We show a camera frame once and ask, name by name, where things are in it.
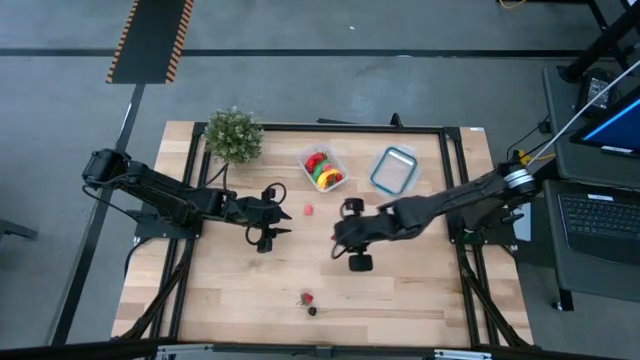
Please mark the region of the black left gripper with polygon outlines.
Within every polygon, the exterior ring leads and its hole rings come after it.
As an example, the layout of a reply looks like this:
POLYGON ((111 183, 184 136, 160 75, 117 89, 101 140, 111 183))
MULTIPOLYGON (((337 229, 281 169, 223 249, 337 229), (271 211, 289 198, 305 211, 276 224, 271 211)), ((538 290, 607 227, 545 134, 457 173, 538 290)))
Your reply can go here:
POLYGON ((232 218, 245 228, 245 240, 255 246, 258 253, 268 253, 273 249, 273 240, 279 234, 292 232, 290 229, 272 228, 281 220, 291 220, 275 200, 276 189, 267 187, 261 197, 238 198, 234 205, 236 212, 232 218))

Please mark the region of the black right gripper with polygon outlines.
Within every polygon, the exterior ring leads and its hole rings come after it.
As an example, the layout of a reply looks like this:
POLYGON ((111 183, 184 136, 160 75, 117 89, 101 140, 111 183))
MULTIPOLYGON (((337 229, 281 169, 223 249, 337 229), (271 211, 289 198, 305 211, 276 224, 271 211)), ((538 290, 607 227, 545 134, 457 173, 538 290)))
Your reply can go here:
POLYGON ((393 238, 393 218, 388 213, 363 216, 364 201, 360 198, 347 198, 343 208, 351 214, 334 224, 335 246, 351 253, 349 269, 352 272, 371 271, 373 260, 366 253, 367 247, 372 242, 393 238))

